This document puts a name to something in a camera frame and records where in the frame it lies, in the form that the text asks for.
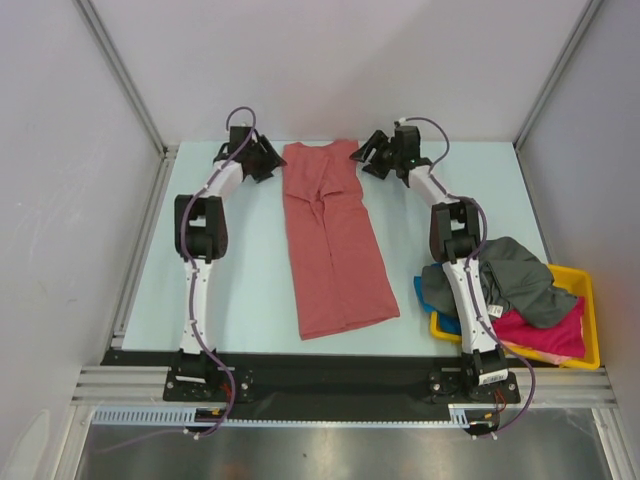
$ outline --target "white table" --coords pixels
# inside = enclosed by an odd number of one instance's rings
[[[308,142],[322,145],[322,142]],[[122,348],[177,350],[184,321],[185,276],[174,249],[173,201],[208,178],[221,143],[180,145],[139,282]],[[282,151],[285,142],[274,142]],[[439,142],[423,143],[435,158]],[[437,173],[453,193],[475,197],[487,212],[489,238],[509,235],[543,261],[540,233],[510,143],[454,142]],[[288,354],[457,356],[459,347],[429,334],[413,277],[429,254],[430,209],[395,178],[358,170],[400,317],[347,333],[300,340],[282,206],[282,172],[251,178],[225,203],[229,249],[210,284],[208,332],[220,351]]]

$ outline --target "yellow bin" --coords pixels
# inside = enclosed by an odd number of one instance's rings
[[[587,368],[589,370],[595,370],[600,366],[600,349],[598,348],[598,333],[596,330],[596,312],[593,304],[593,288],[591,286],[591,276],[584,270],[578,270],[576,268],[560,267],[558,265],[549,265],[549,270],[553,273],[554,282],[556,287],[564,288],[565,290],[584,297],[584,315],[582,317],[582,337],[584,339],[585,355],[584,358],[573,358],[560,364],[562,367],[569,368]],[[431,334],[442,340],[449,340],[454,343],[461,343],[462,339],[459,335],[447,333],[440,330],[440,324],[438,323],[438,314],[433,312],[431,314],[430,324]],[[540,360],[544,362],[545,359],[535,350],[531,350],[526,347],[510,347],[514,352],[520,355],[530,358],[532,360]]]

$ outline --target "dark gray garment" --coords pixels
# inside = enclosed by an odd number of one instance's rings
[[[534,327],[551,328],[576,306],[578,298],[554,287],[549,268],[513,238],[489,240],[478,259],[484,299],[487,305],[503,307],[503,313],[515,309]],[[436,310],[458,317],[441,266],[422,269],[422,295]]]

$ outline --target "shiny floor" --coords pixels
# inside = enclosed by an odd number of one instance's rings
[[[159,430],[93,426],[76,479],[611,478],[590,410],[530,411],[497,441],[461,430],[285,427],[139,439]]]

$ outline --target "red garment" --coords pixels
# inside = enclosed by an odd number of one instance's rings
[[[562,321],[552,328],[535,328],[529,325],[516,310],[505,313],[493,322],[493,329],[500,340],[540,352],[573,358],[585,355],[582,339],[582,315],[584,298],[580,297]]]
[[[358,142],[284,148],[284,213],[303,340],[400,315],[362,204]]]

